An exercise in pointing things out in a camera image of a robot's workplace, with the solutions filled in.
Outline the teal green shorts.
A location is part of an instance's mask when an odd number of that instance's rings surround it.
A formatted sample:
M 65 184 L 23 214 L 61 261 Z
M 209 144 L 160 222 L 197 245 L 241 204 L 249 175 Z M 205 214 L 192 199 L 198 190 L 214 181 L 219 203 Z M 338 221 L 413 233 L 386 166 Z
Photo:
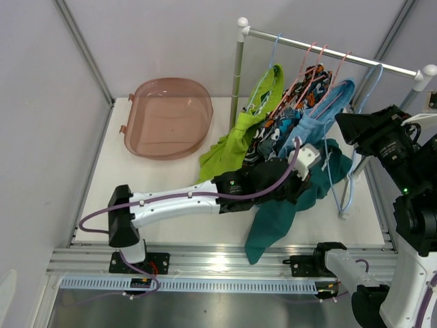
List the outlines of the teal green shorts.
M 314 146 L 322 160 L 311 169 L 310 188 L 295 204 L 273 200 L 262 204 L 256 212 L 244 245 L 249 264 L 256 264 L 267 248 L 289 232 L 297 212 L 315 206 L 327 196 L 331 185 L 343 180 L 349 172 L 352 159 L 343 154 L 334 139 L 319 141 Z

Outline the light blue shorts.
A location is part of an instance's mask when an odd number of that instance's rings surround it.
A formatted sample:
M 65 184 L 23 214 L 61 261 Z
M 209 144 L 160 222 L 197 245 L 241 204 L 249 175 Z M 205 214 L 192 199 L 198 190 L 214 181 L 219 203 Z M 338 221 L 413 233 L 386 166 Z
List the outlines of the light blue shorts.
M 287 158 L 295 149 L 295 138 L 300 144 L 316 144 L 324 137 L 335 122 L 335 116 L 341 113 L 351 101 L 355 93 L 354 79 L 344 79 L 330 89 L 327 95 L 312 109 L 305 109 L 296 127 L 287 136 L 279 148 L 277 156 Z

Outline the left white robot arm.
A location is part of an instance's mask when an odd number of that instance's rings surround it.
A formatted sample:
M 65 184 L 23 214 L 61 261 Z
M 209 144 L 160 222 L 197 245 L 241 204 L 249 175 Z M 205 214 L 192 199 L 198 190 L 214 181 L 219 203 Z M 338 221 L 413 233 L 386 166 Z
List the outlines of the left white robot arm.
M 309 165 L 300 160 L 273 159 L 167 193 L 133 193 L 119 185 L 108 203 L 109 245 L 121 249 L 131 272 L 141 273 L 148 256 L 139 228 L 184 215 L 246 212 L 270 200 L 295 204 L 311 185 L 309 175 Z

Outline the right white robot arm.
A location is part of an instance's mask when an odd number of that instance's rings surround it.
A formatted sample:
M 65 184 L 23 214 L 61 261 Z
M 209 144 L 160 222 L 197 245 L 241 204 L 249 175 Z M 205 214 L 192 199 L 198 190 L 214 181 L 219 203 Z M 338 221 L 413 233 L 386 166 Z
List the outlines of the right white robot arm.
M 410 115 L 392 105 L 335 117 L 345 142 L 376 157 L 401 192 L 394 204 L 397 264 L 390 285 L 362 270 L 341 243 L 318 243 L 311 266 L 332 273 L 351 294 L 361 327 L 430 327 L 436 303 L 436 138 L 419 145 L 436 114 Z

